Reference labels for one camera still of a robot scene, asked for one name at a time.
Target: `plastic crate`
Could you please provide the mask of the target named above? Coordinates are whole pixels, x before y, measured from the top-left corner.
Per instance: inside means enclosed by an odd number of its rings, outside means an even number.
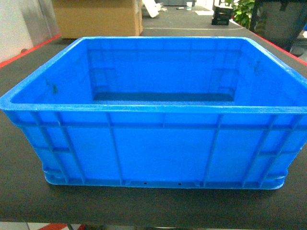
[[[88,37],[0,99],[51,184],[276,189],[307,80],[247,38]]]

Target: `white wall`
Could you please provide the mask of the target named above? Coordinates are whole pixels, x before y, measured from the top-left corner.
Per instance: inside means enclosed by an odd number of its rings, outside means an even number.
[[[0,62],[33,47],[18,1],[0,0],[0,22]]]
[[[213,0],[197,0],[196,5],[212,10]]]

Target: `crate base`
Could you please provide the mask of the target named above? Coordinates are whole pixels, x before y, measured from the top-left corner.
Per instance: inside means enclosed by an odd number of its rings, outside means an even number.
[[[267,189],[273,190],[283,186],[284,178],[274,182],[264,182],[261,185],[254,182],[246,182],[243,186],[239,182],[174,182],[174,181],[118,181],[118,180],[96,180],[70,179],[68,182],[64,178],[56,178],[53,175],[45,174],[46,181],[54,185],[85,185],[85,186],[113,186],[113,187],[135,187],[135,188],[179,188],[179,189]]]

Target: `table surface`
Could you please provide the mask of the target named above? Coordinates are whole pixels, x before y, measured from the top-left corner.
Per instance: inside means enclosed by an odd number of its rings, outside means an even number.
[[[168,7],[144,16],[143,36],[244,36],[257,41],[307,77],[307,67],[248,30],[210,25],[210,16]],[[0,69],[0,95],[73,40],[57,39]],[[0,220],[171,226],[186,228],[306,229],[307,148],[273,191],[151,189],[48,184],[34,150],[0,112]]]

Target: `red edge trim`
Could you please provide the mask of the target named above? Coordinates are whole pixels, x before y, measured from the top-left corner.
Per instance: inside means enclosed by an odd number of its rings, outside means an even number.
[[[85,225],[81,225],[79,228],[78,228],[78,230],[85,230]]]
[[[264,39],[263,37],[260,37],[259,35],[255,34],[257,37],[261,38],[263,41],[269,43],[271,46],[275,47],[276,49],[282,51],[283,53],[287,54],[288,56],[292,57],[293,59],[297,60],[298,62],[302,63],[303,65],[307,66],[307,62],[305,62],[304,60],[302,59],[299,59],[298,57],[294,56],[293,54],[290,54],[289,52],[281,49],[279,46],[273,44],[272,42],[269,42],[268,40]]]
[[[45,42],[43,42],[43,43],[41,43],[41,44],[39,44],[39,45],[36,45],[35,47],[33,47],[33,48],[31,48],[31,49],[28,49],[27,51],[25,51],[25,52],[23,52],[23,53],[21,53],[21,54],[15,56],[15,57],[10,58],[9,60],[6,60],[6,61],[1,62],[1,63],[0,63],[0,68],[2,68],[2,67],[4,67],[4,66],[6,66],[6,65],[8,65],[8,64],[10,64],[10,63],[12,63],[13,61],[15,61],[15,60],[17,60],[17,59],[19,59],[19,58],[21,58],[21,57],[27,55],[28,53],[31,53],[32,51],[34,51],[34,50],[36,50],[36,49],[42,47],[43,45],[48,44],[49,42],[51,42],[51,41],[53,41],[53,40],[55,40],[55,39],[57,39],[57,38],[59,38],[59,37],[61,37],[60,34],[54,36],[53,38],[51,38],[51,39],[49,39],[49,40],[47,40],[47,41],[45,41]]]
[[[67,227],[66,224],[48,224],[39,230],[61,230],[63,228]]]

